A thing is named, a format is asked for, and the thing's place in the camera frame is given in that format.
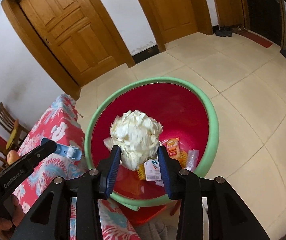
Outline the person's left hand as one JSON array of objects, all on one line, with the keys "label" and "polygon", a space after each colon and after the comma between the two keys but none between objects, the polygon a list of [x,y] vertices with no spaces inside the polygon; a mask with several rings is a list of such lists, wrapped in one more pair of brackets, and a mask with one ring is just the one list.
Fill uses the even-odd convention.
[{"label": "person's left hand", "polygon": [[9,240],[12,236],[12,232],[10,232],[10,229],[12,226],[18,226],[22,219],[25,216],[25,213],[23,212],[22,206],[20,205],[20,202],[18,198],[15,195],[11,195],[11,201],[14,205],[14,214],[12,216],[11,220],[0,218],[0,239],[1,240]]}]

